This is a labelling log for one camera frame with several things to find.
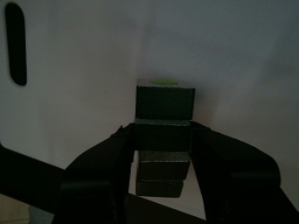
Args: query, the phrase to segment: cube stack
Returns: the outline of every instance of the cube stack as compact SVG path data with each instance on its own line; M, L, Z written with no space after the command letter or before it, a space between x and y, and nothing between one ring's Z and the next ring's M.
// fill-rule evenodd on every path
M191 163L195 89L175 80L138 80L135 146L136 195L178 198Z

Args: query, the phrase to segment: black slot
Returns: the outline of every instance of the black slot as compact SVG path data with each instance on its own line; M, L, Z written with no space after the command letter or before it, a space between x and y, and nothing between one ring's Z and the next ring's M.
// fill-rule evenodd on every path
M24 13L18 4L10 3L4 8L6 33L8 44L10 73L14 82L27 84L26 65L26 29Z

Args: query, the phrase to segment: white surface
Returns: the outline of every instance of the white surface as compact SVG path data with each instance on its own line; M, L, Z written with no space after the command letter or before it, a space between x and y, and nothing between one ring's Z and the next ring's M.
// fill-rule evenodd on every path
M134 121L136 78L175 78L197 88L194 120L274 157L299 209L297 0L16 1L27 26L26 87L8 76L7 2L6 147L66 167ZM195 186L191 173L182 199L157 200L203 218Z

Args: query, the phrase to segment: black block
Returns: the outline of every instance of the black block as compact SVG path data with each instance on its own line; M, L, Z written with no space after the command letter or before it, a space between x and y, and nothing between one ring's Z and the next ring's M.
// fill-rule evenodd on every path
M135 119L135 146L139 151L190 151L189 121Z
M191 120L195 89L177 82L173 84L157 83L159 81L138 80L135 117L140 119Z
M139 151L138 177L140 180L183 180L190 163L187 151Z
M182 181L140 181L135 182L135 194L147 197L179 198L183 191Z

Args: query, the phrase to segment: white background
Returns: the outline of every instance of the white background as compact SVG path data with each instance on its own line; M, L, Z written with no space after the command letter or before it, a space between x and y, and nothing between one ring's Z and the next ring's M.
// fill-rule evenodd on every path
M26 17L26 87L10 78L7 2L0 1L6 147L66 168L134 121L136 78L177 78L197 88L194 120L275 159L299 209L297 0L14 1ZM193 170L182 198L154 200L205 218Z

